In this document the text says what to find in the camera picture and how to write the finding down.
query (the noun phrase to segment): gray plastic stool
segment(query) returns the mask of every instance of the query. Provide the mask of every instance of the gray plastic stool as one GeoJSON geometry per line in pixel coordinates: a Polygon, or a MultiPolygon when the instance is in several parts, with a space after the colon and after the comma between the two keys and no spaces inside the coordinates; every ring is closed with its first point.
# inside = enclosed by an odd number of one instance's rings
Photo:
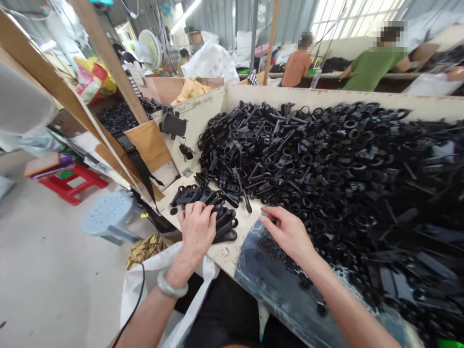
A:
{"type": "Polygon", "coordinates": [[[141,237],[129,231],[126,223],[134,214],[142,211],[136,200],[124,191],[116,191],[100,198],[84,218],[82,229],[85,234],[98,236],[118,246],[124,242],[135,243],[141,237]]]}

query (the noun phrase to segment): bracelet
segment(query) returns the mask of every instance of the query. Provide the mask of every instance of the bracelet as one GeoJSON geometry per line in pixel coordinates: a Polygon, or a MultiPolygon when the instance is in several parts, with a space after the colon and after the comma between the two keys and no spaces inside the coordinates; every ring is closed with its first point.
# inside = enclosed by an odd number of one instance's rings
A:
{"type": "Polygon", "coordinates": [[[158,273],[157,281],[161,291],[164,292],[166,295],[174,298],[184,297],[187,294],[187,291],[189,290],[189,284],[187,283],[182,289],[174,289],[171,285],[168,284],[168,282],[164,278],[165,274],[166,271],[161,271],[158,273]]]}

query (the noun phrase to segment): person's left hand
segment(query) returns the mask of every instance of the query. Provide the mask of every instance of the person's left hand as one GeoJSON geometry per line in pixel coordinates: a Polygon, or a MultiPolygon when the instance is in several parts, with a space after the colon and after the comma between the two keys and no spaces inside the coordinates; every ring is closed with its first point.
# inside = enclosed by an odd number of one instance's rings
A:
{"type": "Polygon", "coordinates": [[[198,262],[206,255],[216,236],[217,213],[211,214],[213,208],[213,205],[195,202],[187,204],[185,212],[177,214],[184,241],[183,251],[198,262]]]}

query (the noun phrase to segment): concrete floor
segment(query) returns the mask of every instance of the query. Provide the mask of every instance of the concrete floor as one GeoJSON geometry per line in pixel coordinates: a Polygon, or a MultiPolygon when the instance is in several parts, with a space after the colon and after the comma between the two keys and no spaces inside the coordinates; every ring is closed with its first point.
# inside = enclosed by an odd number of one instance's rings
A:
{"type": "MultiPolygon", "coordinates": [[[[117,333],[126,256],[121,247],[80,230],[102,195],[88,189],[73,207],[24,179],[24,151],[0,156],[0,174],[17,185],[0,202],[0,347],[104,348],[117,333]]],[[[155,232],[147,219],[129,229],[155,232]]]]}

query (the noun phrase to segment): orange shirt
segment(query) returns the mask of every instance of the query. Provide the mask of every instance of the orange shirt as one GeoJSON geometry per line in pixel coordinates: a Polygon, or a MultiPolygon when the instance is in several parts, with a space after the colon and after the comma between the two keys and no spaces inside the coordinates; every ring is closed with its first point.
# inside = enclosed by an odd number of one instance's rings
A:
{"type": "Polygon", "coordinates": [[[285,64],[282,87],[295,87],[301,82],[301,78],[308,74],[311,66],[311,55],[304,51],[293,52],[287,64],[285,64]]]}

